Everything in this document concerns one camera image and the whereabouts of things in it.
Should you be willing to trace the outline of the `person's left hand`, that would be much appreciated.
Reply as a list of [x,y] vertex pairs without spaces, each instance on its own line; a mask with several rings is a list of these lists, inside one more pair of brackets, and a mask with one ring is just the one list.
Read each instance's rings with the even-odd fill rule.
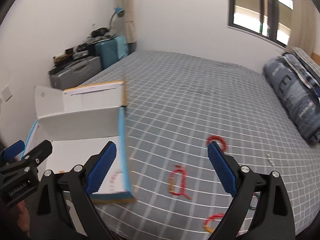
[[21,201],[16,204],[11,210],[14,221],[23,233],[29,237],[30,235],[30,215],[26,207],[25,201]]

